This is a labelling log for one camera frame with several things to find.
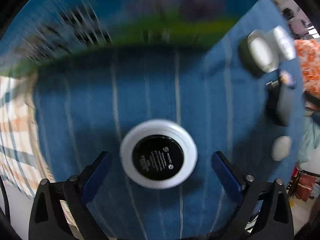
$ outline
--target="white oval object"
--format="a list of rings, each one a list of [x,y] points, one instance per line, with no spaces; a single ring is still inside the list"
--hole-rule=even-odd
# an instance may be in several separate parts
[[[290,154],[292,140],[289,136],[277,138],[272,146],[271,157],[274,161],[281,161]]]
[[[263,72],[269,72],[273,60],[273,53],[268,43],[261,37],[255,38],[249,44],[253,60]]]
[[[277,26],[268,32],[267,37],[276,47],[280,59],[292,60],[296,57],[296,49],[293,40],[282,26]]]
[[[125,173],[139,185],[154,189],[175,187],[185,181],[193,172],[197,156],[190,134],[168,120],[135,126],[120,146]]]

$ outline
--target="blue tablecloth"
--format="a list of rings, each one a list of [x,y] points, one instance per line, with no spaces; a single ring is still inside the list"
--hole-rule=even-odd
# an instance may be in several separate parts
[[[236,206],[210,166],[217,150],[257,180],[288,183],[303,123],[298,59],[281,63],[297,81],[287,128],[266,118],[269,73],[255,79],[242,66],[238,44],[254,29],[288,30],[277,7],[260,0],[212,49],[132,48],[102,50],[69,58],[61,73],[40,73],[34,102],[41,151],[57,181],[78,174],[102,150],[113,164],[90,212],[109,236],[179,239],[221,228]],[[180,186],[143,188],[124,173],[121,138],[153,118],[180,123],[198,148],[194,172]],[[291,154],[271,159],[275,138],[292,138]]]

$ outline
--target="white container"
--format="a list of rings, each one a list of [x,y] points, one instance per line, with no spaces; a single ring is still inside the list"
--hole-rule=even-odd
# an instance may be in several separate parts
[[[143,187],[166,189],[184,182],[197,161],[190,134],[168,120],[150,120],[132,128],[120,147],[125,173]]]
[[[277,26],[269,31],[266,37],[270,44],[276,48],[280,60],[292,60],[296,57],[293,40],[283,27]]]

